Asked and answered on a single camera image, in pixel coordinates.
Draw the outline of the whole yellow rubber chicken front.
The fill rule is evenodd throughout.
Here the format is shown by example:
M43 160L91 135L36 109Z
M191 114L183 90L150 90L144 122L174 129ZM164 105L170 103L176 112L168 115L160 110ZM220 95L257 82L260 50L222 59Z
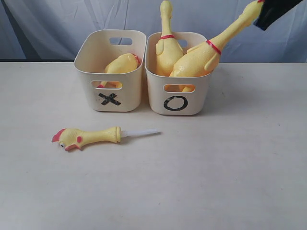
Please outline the whole yellow rubber chicken front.
M163 0L160 5L161 37L155 45L156 74L169 76L174 64L184 55L183 49L175 39L171 30L172 4Z

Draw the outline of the blue-grey backdrop curtain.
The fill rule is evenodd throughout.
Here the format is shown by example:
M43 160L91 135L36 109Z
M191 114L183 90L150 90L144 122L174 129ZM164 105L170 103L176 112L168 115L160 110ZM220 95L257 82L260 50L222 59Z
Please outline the blue-grey backdrop curtain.
M2 60L72 60L86 37L102 29L161 30L158 0L3 0L0 3ZM212 38L232 23L245 0L174 0L173 31ZM223 50L221 62L306 62L307 3L266 31L244 29Z

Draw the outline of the severed rubber chicken head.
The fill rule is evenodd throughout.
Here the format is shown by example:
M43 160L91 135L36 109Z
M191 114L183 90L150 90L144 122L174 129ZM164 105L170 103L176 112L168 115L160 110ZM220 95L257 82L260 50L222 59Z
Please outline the severed rubber chicken head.
M55 134L51 142L58 142L65 151L73 149L81 150L83 146L107 141L112 143L121 142L122 138L147 136L159 134L157 129L147 129L143 131L126 131L119 126L114 126L102 131L82 131L76 128L64 128Z

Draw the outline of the headless yellow rubber chicken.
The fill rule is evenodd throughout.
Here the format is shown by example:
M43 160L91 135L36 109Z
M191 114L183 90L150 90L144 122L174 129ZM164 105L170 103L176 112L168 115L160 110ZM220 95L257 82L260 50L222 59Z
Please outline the headless yellow rubber chicken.
M125 53L110 62L104 69L104 73L121 74L136 70L141 64L140 59L133 53ZM97 88L119 89L122 83L119 81L101 81Z

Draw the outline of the whole yellow rubber chicken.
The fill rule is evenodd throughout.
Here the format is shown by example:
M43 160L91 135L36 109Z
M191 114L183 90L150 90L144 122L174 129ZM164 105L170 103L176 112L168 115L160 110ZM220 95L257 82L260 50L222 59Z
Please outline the whole yellow rubber chicken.
M219 35L188 49L187 53L174 64L170 76L199 77L211 73L219 64L221 52L227 43L259 17L263 4L263 0L252 1Z
M174 64L184 55L183 49L175 39L171 30L172 4L163 0L160 5L161 37L155 45L156 74L169 76Z

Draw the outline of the cream bin marked X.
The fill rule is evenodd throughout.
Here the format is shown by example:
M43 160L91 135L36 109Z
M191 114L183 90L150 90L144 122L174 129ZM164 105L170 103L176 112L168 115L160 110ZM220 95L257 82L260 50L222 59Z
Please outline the cream bin marked X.
M74 66L90 107L102 112L129 112L141 103L146 35L136 30L107 29L91 33ZM120 55L135 54L140 63L127 73L106 73Z

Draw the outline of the cream bin marked O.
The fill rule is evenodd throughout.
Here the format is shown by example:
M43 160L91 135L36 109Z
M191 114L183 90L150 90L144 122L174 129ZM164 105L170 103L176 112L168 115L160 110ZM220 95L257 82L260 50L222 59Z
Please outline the cream bin marked O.
M160 37L160 32L151 34L145 51L150 107L161 115L195 115L203 108L211 74L201 77L156 75L155 44Z

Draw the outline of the whole yellow rubber chicken back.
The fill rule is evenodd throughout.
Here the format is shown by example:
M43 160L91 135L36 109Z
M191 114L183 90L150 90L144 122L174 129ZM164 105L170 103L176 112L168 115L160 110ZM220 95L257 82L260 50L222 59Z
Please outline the whole yellow rubber chicken back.
M227 43L259 17L263 4L263 0L252 1L219 35L188 49L187 53L174 64L170 76L199 77L211 73L219 64L221 52Z

